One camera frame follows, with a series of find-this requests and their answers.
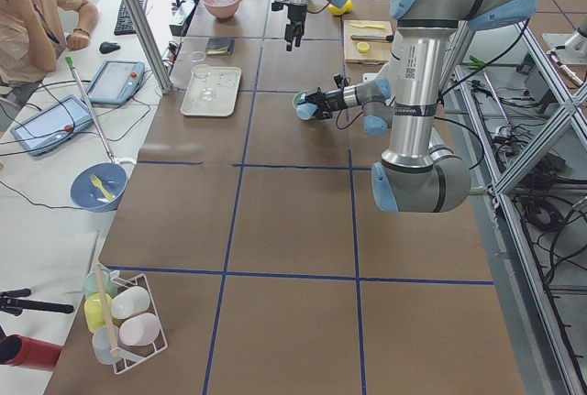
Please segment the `light blue plastic cup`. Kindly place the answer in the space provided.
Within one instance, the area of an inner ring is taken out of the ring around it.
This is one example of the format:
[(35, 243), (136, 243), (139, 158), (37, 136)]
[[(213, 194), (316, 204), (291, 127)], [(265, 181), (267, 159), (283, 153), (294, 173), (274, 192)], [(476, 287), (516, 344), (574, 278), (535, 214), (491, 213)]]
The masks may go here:
[(304, 103), (295, 108), (296, 115), (299, 119), (307, 121), (316, 117), (318, 106), (316, 104)]

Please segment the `green ceramic bowl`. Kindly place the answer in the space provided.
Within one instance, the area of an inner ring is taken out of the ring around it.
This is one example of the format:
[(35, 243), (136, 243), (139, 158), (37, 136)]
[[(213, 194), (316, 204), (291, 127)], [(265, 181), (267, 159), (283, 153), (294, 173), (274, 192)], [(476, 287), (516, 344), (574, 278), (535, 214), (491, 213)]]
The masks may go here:
[(306, 100), (306, 92), (300, 92), (296, 94), (293, 98), (293, 107), (297, 108), (299, 105), (305, 104)]

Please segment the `pink bowl of ice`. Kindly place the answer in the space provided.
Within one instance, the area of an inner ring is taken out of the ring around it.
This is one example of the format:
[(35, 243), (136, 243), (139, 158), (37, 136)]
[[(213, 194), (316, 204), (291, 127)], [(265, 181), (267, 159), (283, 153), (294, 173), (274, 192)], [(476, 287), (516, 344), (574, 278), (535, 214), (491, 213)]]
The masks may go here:
[(206, 10), (217, 19), (233, 17), (242, 0), (203, 0)]

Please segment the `blue bowl with fork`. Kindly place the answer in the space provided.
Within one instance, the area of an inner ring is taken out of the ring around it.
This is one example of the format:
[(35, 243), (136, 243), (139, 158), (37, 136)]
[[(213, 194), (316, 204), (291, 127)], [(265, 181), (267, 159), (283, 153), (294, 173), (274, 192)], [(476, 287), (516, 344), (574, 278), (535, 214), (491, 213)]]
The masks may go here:
[(127, 173), (120, 165), (96, 164), (76, 177), (70, 188), (70, 196), (86, 211), (114, 211), (119, 206), (127, 181)]

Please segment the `yellow lemon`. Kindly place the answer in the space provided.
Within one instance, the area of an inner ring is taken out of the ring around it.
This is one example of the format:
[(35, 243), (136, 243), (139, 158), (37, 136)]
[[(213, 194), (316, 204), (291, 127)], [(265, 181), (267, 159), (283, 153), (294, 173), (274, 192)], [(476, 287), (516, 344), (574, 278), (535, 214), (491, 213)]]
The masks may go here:
[(341, 7), (330, 4), (328, 6), (328, 11), (332, 16), (342, 17), (346, 14), (349, 14), (353, 10), (353, 7), (354, 5), (352, 0), (347, 0), (346, 3)]

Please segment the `half lemon slice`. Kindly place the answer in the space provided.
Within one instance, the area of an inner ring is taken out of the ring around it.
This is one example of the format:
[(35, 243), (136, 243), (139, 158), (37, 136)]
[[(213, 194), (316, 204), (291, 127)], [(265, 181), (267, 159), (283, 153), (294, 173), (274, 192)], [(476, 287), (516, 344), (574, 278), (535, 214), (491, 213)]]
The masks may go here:
[(359, 53), (367, 53), (371, 50), (371, 46), (368, 42), (360, 41), (357, 43), (357, 50)]

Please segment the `yellow plastic knife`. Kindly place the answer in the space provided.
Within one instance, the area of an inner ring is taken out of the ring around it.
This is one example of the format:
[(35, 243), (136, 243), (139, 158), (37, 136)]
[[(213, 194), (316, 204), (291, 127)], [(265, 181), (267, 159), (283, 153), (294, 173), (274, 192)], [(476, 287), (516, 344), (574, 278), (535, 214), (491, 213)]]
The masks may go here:
[(382, 24), (364, 24), (364, 23), (350, 23), (351, 27), (356, 28), (369, 28), (369, 29), (379, 29), (379, 30), (386, 30), (386, 26)]

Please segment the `grey folded cloth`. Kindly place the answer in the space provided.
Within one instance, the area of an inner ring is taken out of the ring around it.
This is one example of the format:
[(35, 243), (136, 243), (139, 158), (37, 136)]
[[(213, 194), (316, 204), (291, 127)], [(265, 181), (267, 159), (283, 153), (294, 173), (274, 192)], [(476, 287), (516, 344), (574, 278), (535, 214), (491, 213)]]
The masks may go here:
[(227, 56), (231, 55), (234, 49), (235, 39), (232, 37), (210, 38), (205, 47), (207, 56)]

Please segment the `wine glass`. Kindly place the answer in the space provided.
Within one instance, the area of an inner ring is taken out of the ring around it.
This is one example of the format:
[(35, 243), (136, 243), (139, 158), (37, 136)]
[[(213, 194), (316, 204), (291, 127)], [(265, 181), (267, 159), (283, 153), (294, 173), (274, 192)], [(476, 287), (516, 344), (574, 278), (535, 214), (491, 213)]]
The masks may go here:
[(200, 84), (199, 98), (201, 100), (211, 101), (216, 97), (216, 90), (208, 82), (211, 71), (212, 67), (207, 63), (198, 63), (192, 67), (192, 75)]

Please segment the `cream bear serving tray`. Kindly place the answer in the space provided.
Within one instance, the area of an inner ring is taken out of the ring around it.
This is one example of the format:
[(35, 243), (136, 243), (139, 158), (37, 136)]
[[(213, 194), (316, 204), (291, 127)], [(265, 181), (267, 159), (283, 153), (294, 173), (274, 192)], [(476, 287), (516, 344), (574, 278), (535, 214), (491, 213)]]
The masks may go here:
[(192, 68), (180, 113), (184, 116), (228, 117), (234, 112), (241, 78), (238, 67)]

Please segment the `teach pendant tablet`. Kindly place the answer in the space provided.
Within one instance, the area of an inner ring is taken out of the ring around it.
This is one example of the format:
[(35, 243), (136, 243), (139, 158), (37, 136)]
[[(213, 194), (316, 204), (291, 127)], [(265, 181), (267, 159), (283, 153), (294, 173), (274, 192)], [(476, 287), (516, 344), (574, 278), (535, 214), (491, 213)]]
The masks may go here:
[(85, 103), (71, 94), (13, 126), (10, 133), (31, 156), (51, 152), (93, 123)]
[(142, 61), (105, 60), (88, 86), (89, 100), (93, 104), (124, 104), (142, 84), (145, 71)]

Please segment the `black computer mouse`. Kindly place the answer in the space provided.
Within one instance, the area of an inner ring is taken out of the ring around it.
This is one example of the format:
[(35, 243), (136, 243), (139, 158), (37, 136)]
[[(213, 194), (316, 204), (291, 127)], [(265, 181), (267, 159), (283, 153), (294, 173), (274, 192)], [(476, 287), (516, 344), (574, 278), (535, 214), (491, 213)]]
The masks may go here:
[(104, 41), (99, 46), (101, 54), (109, 54), (121, 48), (120, 44), (114, 41)]

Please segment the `seated person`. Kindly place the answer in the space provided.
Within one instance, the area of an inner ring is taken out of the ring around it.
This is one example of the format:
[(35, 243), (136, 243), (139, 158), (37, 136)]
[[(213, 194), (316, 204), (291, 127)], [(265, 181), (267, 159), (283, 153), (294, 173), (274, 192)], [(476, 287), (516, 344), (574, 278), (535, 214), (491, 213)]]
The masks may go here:
[(24, 106), (65, 51), (85, 49), (98, 22), (89, 0), (1, 0), (1, 85)]

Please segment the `black tripod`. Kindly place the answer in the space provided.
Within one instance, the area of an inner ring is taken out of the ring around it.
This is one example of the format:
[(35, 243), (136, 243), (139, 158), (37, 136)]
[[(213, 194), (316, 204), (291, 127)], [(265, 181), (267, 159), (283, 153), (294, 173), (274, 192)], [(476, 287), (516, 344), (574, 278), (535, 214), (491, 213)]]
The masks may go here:
[(74, 307), (70, 304), (30, 300), (28, 297), (31, 293), (32, 290), (29, 288), (2, 291), (1, 311), (14, 316), (21, 315), (25, 310), (65, 314), (74, 312)]

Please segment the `red cylinder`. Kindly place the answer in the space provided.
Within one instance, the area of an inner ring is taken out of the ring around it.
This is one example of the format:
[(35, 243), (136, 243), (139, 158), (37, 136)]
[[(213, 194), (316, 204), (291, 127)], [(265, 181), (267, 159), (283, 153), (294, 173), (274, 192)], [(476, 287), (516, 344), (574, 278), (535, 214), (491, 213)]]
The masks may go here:
[(22, 335), (8, 335), (1, 340), (1, 364), (43, 371), (52, 371), (60, 358), (62, 347)]

